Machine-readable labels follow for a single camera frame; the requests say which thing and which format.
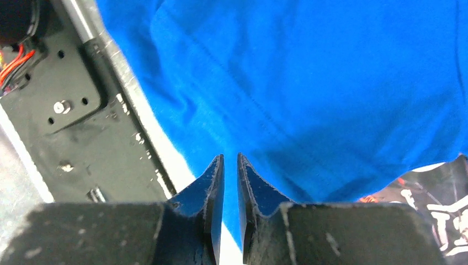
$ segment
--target wire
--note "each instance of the wire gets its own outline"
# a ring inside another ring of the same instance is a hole
[[[2,72],[0,73],[0,75],[3,74],[3,71],[5,71],[9,66],[11,66],[13,63],[15,63],[16,61],[18,61],[18,60],[21,58],[21,56],[23,55],[23,52],[24,52],[24,44],[21,43],[21,44],[19,45],[18,56],[16,56],[16,58],[15,58],[13,61],[11,61],[10,63],[8,63],[8,64],[5,66],[5,68],[2,70]]]
[[[10,64],[6,69],[4,69],[4,70],[2,71],[2,73],[0,74],[0,84],[3,85],[3,81],[5,80],[5,78],[7,78],[7,76],[8,76],[15,68],[17,68],[18,66],[22,65],[24,62],[28,61],[35,53],[36,53],[35,50],[30,51],[30,52],[27,53],[23,58],[19,59],[19,60],[16,61],[16,62],[13,62],[13,63]]]
[[[8,76],[5,78],[5,81],[3,81],[3,84],[0,86],[0,91],[1,92],[6,92],[7,88],[11,84],[17,84],[18,80],[24,76],[27,72],[29,67],[34,66],[34,63],[30,63],[31,60],[25,62],[24,64],[18,66],[15,68]]]
[[[33,14],[31,16],[31,21],[28,27],[28,31],[26,32],[26,36],[24,37],[23,40],[20,41],[20,43],[32,37],[36,33],[38,26],[39,26],[40,15],[41,15],[41,4],[38,0],[31,1],[31,4],[32,4]]]

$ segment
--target white printed graphic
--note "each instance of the white printed graphic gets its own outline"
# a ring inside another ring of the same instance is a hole
[[[449,213],[461,213],[460,216],[454,217],[452,222],[454,228],[460,232],[460,238],[453,242],[454,247],[449,252],[447,252],[446,256],[453,256],[458,253],[468,252],[468,209],[464,209],[467,208],[467,206],[468,195],[452,205],[427,205],[427,209],[431,211],[432,217],[437,220],[437,232],[440,237],[441,251],[447,250],[450,243],[446,231],[446,226],[447,221],[449,221],[453,215],[450,215]]]
[[[413,193],[409,189],[404,189],[400,192],[400,194],[406,199],[406,202],[413,207],[415,210],[418,210],[416,205],[414,204]]]

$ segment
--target black printed fabric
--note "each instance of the black printed fabric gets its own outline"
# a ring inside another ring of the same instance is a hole
[[[407,203],[432,224],[449,265],[468,264],[468,166],[465,156],[426,172],[408,172],[362,202]]]

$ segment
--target red wire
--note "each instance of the red wire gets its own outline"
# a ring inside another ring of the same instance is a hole
[[[18,60],[21,58],[21,56],[23,55],[23,51],[24,51],[24,45],[21,43],[21,44],[19,45],[18,56],[16,56],[16,58],[15,58],[13,61],[11,61],[9,64],[7,64],[7,65],[5,66],[5,68],[2,70],[2,73],[3,73],[3,71],[5,71],[10,65],[12,65],[13,63],[15,63],[16,61],[18,61]]]
[[[5,68],[1,75],[0,75],[0,84],[3,84],[3,81],[5,81],[5,78],[18,66],[22,65],[24,62],[28,61],[34,54],[36,53],[35,50],[30,51],[28,54],[26,54],[23,58],[19,59],[18,61],[12,62],[7,68]]]

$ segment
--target cable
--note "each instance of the cable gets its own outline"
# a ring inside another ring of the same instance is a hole
[[[25,40],[32,37],[36,33],[36,31],[38,29],[38,26],[39,26],[39,19],[40,19],[40,14],[41,14],[41,12],[40,12],[41,11],[41,5],[40,5],[38,0],[31,1],[31,4],[33,6],[32,6],[31,21],[30,21],[30,24],[29,24],[29,27],[28,27],[28,31],[26,32],[26,36],[21,41],[19,41],[19,43],[22,43]]]
[[[13,62],[12,64],[10,64],[6,69],[4,69],[0,75],[0,84],[3,85],[3,81],[5,80],[5,78],[7,78],[7,76],[15,69],[17,68],[18,66],[22,65],[24,62],[28,61],[34,54],[36,53],[35,50],[32,50],[30,51],[29,53],[27,53],[23,58],[19,59],[18,61],[16,62]]]
[[[5,92],[6,88],[10,85],[17,84],[18,80],[23,77],[30,67],[34,67],[35,63],[31,63],[31,60],[28,60],[24,64],[18,66],[15,68],[8,76],[5,78],[5,81],[3,81],[3,84],[0,86],[0,91]]]
[[[27,64],[27,67],[22,67],[22,72],[18,75],[14,75],[15,79],[13,79],[13,82],[16,83],[23,77],[25,77],[30,71],[36,67],[42,60],[44,60],[47,57],[47,52],[44,47],[42,47],[40,44],[34,45],[31,44],[31,50],[35,47],[36,53],[34,54],[33,58],[28,60],[25,64]]]
[[[3,74],[3,71],[5,71],[9,66],[11,66],[13,63],[15,63],[16,61],[18,61],[18,60],[21,58],[21,56],[23,55],[23,52],[24,52],[24,45],[21,43],[21,44],[19,45],[18,56],[16,56],[16,58],[15,58],[13,61],[11,61],[10,63],[8,63],[8,64],[5,66],[5,68],[2,70],[2,72],[0,73],[0,75]]]

